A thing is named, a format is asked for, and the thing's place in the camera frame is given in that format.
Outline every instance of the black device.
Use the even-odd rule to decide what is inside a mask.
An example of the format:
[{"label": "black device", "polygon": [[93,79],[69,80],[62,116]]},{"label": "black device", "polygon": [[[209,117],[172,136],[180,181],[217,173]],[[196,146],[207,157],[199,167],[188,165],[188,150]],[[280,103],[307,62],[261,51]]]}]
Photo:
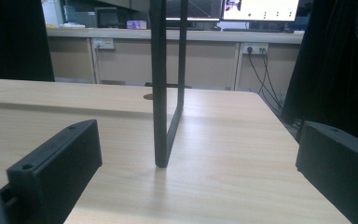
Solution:
[{"label": "black device", "polygon": [[98,28],[127,29],[131,16],[128,10],[116,7],[96,7],[95,16]]},{"label": "black device", "polygon": [[100,166],[97,121],[63,129],[7,169],[0,224],[63,223]]},{"label": "black device", "polygon": [[306,121],[296,167],[350,222],[358,223],[358,138]]}]

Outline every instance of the screw hole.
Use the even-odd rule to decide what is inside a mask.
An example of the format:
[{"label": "screw hole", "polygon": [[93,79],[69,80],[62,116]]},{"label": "screw hole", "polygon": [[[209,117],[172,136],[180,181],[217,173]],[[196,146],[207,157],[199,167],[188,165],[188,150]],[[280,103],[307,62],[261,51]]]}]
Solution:
[{"label": "screw hole", "polygon": [[31,163],[23,165],[21,168],[22,170],[29,170],[32,169],[34,166]]}]

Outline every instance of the wire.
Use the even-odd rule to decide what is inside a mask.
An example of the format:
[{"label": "wire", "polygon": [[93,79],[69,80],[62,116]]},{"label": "wire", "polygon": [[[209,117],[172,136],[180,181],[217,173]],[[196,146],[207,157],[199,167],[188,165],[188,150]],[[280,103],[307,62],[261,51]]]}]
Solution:
[{"label": "wire", "polygon": [[[266,62],[266,59],[264,58],[264,50],[261,51],[261,54],[263,56],[264,65],[267,67],[269,64],[269,58],[267,57],[267,62]],[[263,82],[261,83],[261,87],[260,87],[260,90],[258,91],[258,94],[260,94],[260,92],[263,90],[263,88],[266,88],[266,86],[265,86],[266,77],[267,77],[267,69],[264,71]]]},{"label": "wire", "polygon": [[[253,67],[253,69],[254,69],[254,71],[255,71],[255,75],[256,75],[258,81],[259,81],[261,84],[263,84],[263,81],[260,79],[260,76],[258,75],[257,70],[255,69],[255,66],[254,66],[254,64],[253,64],[253,62],[252,62],[251,52],[252,52],[252,50],[248,48],[249,62],[251,63],[251,66]],[[275,101],[275,103],[276,103],[277,105],[279,105],[280,103],[273,97],[273,95],[272,95],[272,93],[269,91],[269,89],[268,89],[268,88],[265,88],[265,90],[266,90],[266,91],[268,92],[268,94],[272,97],[272,99]],[[262,93],[263,93],[263,96],[264,96],[266,102],[271,106],[271,108],[273,108],[273,109],[276,110],[278,113],[280,113],[279,109],[276,109],[274,106],[272,106],[272,104],[269,102],[269,100],[267,99],[267,97],[266,97],[266,95],[264,94],[263,91],[262,91]]]},{"label": "wire", "polygon": [[100,64],[98,63],[98,50],[101,46],[98,45],[97,48],[95,49],[95,60],[94,60],[94,67],[93,67],[93,70],[94,70],[94,77],[97,79],[97,72],[95,70],[95,68],[97,68],[98,70],[98,75],[100,75]]},{"label": "wire", "polygon": [[266,49],[261,49],[261,54],[263,56],[263,62],[264,62],[264,66],[266,67],[266,72],[267,73],[267,78],[268,78],[268,82],[269,82],[269,85],[271,87],[271,91],[272,93],[274,93],[274,96],[275,96],[275,100],[277,102],[277,105],[280,109],[283,108],[283,106],[281,105],[280,103],[280,100],[278,99],[278,96],[276,94],[276,91],[274,90],[274,87],[272,86],[272,82],[271,82],[271,78],[269,76],[269,69],[268,69],[268,63],[269,63],[269,56],[267,55],[267,51]]}]

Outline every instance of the power outlet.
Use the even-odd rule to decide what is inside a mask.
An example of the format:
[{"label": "power outlet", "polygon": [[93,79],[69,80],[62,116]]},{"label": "power outlet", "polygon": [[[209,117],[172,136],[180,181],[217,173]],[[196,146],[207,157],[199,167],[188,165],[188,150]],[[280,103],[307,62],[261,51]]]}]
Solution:
[{"label": "power outlet", "polygon": [[248,54],[248,48],[252,48],[251,54],[267,54],[269,52],[268,43],[244,43],[243,44],[244,54]]},{"label": "power outlet", "polygon": [[92,47],[95,49],[114,49],[113,38],[92,38]]}]

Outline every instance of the office desk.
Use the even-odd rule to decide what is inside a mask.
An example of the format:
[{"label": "office desk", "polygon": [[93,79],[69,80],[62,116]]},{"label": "office desk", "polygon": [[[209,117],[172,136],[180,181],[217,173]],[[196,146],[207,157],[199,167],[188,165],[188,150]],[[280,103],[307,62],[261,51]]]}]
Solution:
[{"label": "office desk", "polygon": [[250,92],[186,90],[171,160],[157,168],[148,93],[0,80],[0,187],[6,168],[52,135],[97,119],[103,166],[66,223],[348,222],[296,170],[298,144]]}]

